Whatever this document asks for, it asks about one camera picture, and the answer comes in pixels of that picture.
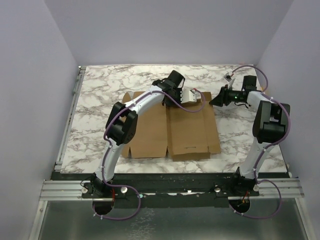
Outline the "brown cardboard box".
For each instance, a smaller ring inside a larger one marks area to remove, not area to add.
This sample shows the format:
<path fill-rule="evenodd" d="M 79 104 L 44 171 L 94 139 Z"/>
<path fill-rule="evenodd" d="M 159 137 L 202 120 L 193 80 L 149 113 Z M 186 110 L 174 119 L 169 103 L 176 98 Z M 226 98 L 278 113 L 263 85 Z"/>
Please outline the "brown cardboard box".
<path fill-rule="evenodd" d="M 162 158 L 173 161 L 199 161 L 221 153 L 214 108 L 208 104 L 212 96 L 204 92 L 206 104 L 152 106 L 138 117 L 136 133 L 125 145 L 124 158 Z"/>

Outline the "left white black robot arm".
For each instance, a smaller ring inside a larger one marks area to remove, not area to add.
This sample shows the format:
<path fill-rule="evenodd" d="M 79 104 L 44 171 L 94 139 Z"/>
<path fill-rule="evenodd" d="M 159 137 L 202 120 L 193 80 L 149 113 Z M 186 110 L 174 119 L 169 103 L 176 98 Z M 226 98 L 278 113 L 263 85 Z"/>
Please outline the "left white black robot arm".
<path fill-rule="evenodd" d="M 136 134 L 139 116 L 158 103 L 164 104 L 165 100 L 179 106 L 182 91 L 179 85 L 184 82 L 185 77 L 173 70 L 168 77 L 153 81 L 148 90 L 134 99 L 113 105 L 103 134 L 105 153 L 100 166 L 90 178 L 92 191 L 97 196 L 103 198 L 110 193 L 110 180 L 115 175 L 117 161 L 124 146 Z"/>

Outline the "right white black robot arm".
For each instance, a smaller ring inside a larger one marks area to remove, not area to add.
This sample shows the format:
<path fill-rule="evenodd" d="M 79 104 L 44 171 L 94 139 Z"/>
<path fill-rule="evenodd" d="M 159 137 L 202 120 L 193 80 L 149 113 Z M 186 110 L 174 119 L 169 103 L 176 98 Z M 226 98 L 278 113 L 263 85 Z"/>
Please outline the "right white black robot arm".
<path fill-rule="evenodd" d="M 253 143 L 245 161 L 232 175 L 226 190 L 240 196 L 252 191 L 258 182 L 259 171 L 274 146 L 278 145 L 289 132 L 290 105 L 276 103 L 271 97 L 257 89 L 257 77 L 243 77 L 241 90 L 234 90 L 234 79 L 227 73 L 228 83 L 221 87 L 219 94 L 209 104 L 216 107 L 231 103 L 248 105 L 256 110 L 252 126 Z"/>

